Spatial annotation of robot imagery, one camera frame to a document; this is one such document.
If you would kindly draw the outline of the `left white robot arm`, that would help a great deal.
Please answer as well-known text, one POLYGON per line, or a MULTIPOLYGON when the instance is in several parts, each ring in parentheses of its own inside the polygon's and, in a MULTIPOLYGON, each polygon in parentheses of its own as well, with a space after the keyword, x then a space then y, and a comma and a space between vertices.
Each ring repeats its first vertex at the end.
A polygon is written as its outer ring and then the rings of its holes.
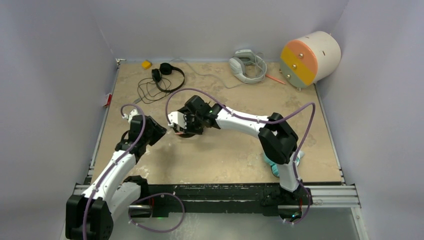
POLYGON ((69 240, 108 240, 117 217, 135 202, 149 199, 147 180, 127 176, 146 152, 167 132, 151 116, 132 115, 129 130, 114 148, 108 165, 81 194, 73 194, 66 202, 65 237, 69 240))

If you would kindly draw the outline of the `black headset with microphone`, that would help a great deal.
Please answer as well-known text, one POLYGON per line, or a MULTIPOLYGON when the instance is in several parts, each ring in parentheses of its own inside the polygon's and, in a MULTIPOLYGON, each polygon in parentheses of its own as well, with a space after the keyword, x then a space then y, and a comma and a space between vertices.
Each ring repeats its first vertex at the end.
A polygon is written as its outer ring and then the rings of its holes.
POLYGON ((194 136, 203 135, 203 131, 197 131, 197 132, 176 131, 175 134, 181 138, 191 138, 194 136))

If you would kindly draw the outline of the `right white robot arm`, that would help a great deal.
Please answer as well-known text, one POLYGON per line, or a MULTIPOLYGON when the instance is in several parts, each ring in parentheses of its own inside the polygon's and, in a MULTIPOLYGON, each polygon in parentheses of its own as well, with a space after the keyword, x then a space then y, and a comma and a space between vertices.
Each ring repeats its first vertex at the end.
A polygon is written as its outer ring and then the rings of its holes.
POLYGON ((221 103, 209 105, 200 96, 192 96, 182 108, 168 113, 168 126, 183 138, 202 135, 205 128, 234 130, 259 140, 263 159, 279 179, 277 198, 288 204, 309 203, 312 196, 303 185, 298 165, 304 153, 298 147, 299 137, 284 117, 236 111, 221 103))

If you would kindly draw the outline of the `teal cat-ear headphones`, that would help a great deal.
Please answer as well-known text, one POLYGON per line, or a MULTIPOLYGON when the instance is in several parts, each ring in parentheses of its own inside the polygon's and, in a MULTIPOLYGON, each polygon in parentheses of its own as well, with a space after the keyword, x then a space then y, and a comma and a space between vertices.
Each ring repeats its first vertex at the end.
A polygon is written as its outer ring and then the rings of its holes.
MULTIPOLYGON (((271 161, 265 153, 263 153, 263 160, 270 166, 271 172, 274 177, 279 178, 279 171, 275 162, 271 161)), ((301 159, 305 156, 305 153, 300 150, 295 159, 295 165, 298 167, 300 165, 301 159)))

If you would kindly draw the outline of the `black over-ear headphones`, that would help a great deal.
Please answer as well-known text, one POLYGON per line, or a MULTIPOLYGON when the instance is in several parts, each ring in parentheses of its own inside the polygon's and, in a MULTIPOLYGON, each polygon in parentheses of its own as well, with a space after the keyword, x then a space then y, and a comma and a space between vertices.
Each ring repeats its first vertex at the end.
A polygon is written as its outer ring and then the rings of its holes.
POLYGON ((181 89, 186 83, 186 75, 182 69, 170 63, 161 63, 151 70, 151 76, 142 78, 136 87, 138 97, 135 104, 145 105, 164 99, 171 93, 181 89))

